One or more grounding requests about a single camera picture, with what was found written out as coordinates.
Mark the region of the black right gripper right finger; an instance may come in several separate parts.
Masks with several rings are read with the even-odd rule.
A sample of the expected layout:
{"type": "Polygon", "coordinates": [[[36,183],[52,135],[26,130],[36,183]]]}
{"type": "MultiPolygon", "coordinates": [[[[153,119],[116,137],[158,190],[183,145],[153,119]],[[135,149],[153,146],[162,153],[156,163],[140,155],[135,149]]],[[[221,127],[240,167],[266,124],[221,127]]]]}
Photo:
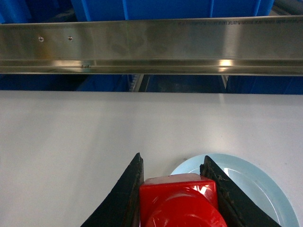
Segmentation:
{"type": "Polygon", "coordinates": [[[200,165],[200,175],[216,183],[219,212],[229,227],[280,226],[206,155],[200,165]]]}

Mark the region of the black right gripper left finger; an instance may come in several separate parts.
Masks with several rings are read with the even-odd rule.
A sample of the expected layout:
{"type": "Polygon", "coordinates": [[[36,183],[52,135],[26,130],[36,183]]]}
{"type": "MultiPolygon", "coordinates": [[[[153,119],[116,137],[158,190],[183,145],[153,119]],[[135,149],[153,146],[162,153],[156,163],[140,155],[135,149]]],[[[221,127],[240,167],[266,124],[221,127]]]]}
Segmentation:
{"type": "Polygon", "coordinates": [[[140,225],[139,188],[144,182],[144,165],[137,153],[115,186],[83,227],[138,227],[140,225]]]}

